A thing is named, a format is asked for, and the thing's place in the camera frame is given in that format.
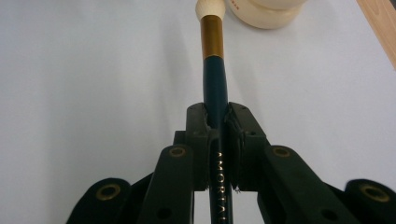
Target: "gold pen band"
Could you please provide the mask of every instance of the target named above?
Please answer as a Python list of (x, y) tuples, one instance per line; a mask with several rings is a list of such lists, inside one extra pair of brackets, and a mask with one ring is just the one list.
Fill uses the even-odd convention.
[(209, 56), (224, 58), (222, 20), (208, 15), (201, 18), (201, 41), (204, 59)]

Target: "brass grommet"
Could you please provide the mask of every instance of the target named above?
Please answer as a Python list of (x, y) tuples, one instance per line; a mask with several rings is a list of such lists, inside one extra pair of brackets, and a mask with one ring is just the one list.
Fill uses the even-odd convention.
[(274, 147), (273, 152), (278, 157), (289, 157), (290, 156), (290, 152), (286, 148), (283, 148), (283, 147)]
[(121, 192), (118, 184), (107, 184), (96, 191), (96, 198), (100, 201), (108, 201), (115, 198)]
[(172, 147), (169, 150), (171, 157), (182, 157), (186, 154), (186, 149), (183, 147)]
[(377, 188), (372, 185), (361, 185), (360, 186), (361, 192), (368, 198), (380, 202), (380, 203), (387, 203), (390, 200), (389, 195), (382, 189)]

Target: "wooden board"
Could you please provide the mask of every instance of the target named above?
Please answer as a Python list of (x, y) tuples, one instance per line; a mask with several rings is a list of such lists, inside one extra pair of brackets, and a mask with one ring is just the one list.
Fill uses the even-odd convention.
[(396, 0), (357, 0), (396, 69)]

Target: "roll of tape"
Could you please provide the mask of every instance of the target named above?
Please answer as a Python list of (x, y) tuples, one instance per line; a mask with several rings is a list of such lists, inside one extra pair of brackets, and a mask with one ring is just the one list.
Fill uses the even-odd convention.
[[(305, 2), (305, 0), (226, 1), (233, 13), (241, 21), (262, 29), (277, 29), (289, 24), (300, 13)], [(270, 5), (277, 7), (277, 9), (262, 5), (266, 3), (271, 3)]]

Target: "white backdrop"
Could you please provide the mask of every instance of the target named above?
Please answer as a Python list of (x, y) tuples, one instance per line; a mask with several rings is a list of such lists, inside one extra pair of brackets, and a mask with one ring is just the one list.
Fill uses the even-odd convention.
[[(203, 101), (195, 1), (0, 2), (0, 223), (65, 223), (93, 183), (134, 183)], [(286, 28), (223, 23), (229, 100), (343, 189), (396, 189), (396, 73), (353, 0), (310, 0)], [(234, 195), (234, 223), (262, 223)], [(207, 193), (195, 223), (209, 223)]]

